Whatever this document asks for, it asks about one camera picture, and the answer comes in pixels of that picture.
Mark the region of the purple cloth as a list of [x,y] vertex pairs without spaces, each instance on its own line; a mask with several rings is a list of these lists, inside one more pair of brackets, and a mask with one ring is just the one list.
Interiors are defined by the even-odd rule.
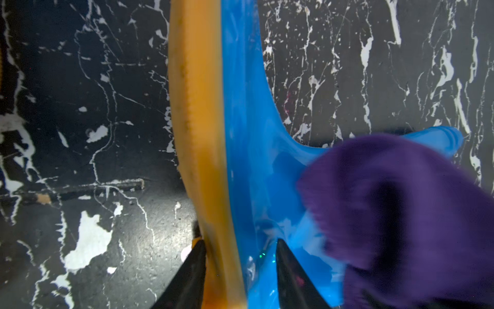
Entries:
[[492,308],[493,198],[442,154],[394,135],[348,140],[297,182],[346,308]]

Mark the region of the blue rubber boot back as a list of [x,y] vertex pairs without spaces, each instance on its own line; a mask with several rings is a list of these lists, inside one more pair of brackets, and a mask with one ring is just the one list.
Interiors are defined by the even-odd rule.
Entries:
[[324,149],[286,131],[266,78],[255,1],[173,1],[169,93],[179,171],[205,249],[202,308],[279,308],[277,242],[316,288],[343,306],[345,265],[296,182]]

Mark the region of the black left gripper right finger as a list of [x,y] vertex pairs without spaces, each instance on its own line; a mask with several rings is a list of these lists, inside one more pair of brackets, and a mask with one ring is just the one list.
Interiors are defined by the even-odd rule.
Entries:
[[281,309],[331,308],[283,239],[277,241],[275,259]]

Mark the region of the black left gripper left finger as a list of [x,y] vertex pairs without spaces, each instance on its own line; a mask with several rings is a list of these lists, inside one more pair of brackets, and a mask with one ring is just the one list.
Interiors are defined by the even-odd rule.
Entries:
[[152,309],[201,308],[206,275],[207,250],[200,239],[192,248],[165,292],[156,300]]

